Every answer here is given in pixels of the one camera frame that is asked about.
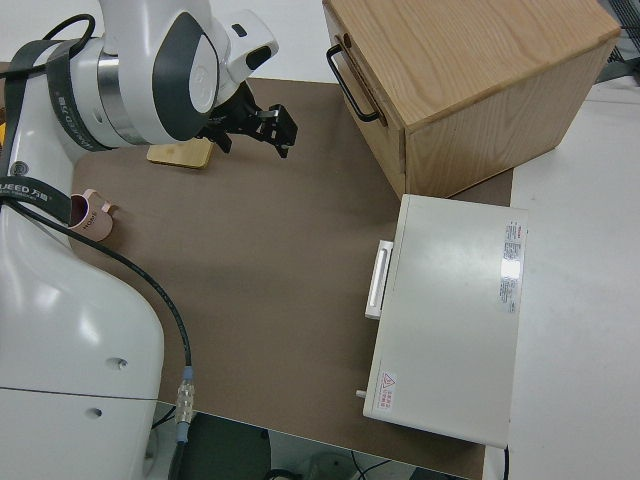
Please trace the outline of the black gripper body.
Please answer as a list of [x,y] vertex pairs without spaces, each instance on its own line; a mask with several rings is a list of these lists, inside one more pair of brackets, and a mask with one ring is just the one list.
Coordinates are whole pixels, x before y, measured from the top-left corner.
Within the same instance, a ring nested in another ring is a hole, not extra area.
[[256,137],[261,125],[258,117],[260,111],[250,86],[242,82],[228,100],[212,110],[197,137],[215,139],[222,134]]

